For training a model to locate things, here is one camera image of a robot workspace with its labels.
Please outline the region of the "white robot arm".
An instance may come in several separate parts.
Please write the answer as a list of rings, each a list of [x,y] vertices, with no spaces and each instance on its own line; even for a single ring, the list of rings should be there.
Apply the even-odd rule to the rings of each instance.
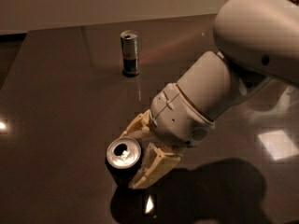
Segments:
[[[149,141],[129,186],[146,189],[170,172],[187,147],[198,145],[215,120],[247,101],[271,78],[299,82],[299,6],[288,0],[230,0],[213,24],[208,51],[157,94],[124,135]]]

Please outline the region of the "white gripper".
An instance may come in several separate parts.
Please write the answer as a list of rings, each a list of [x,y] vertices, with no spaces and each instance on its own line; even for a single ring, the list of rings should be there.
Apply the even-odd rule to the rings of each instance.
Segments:
[[[122,132],[121,138],[146,141],[155,133],[169,146],[196,147],[214,127],[215,122],[200,114],[176,83],[169,83],[153,98],[150,111],[138,114]],[[147,189],[176,167],[181,154],[169,146],[157,147],[149,143],[140,169],[129,182],[129,189]]]

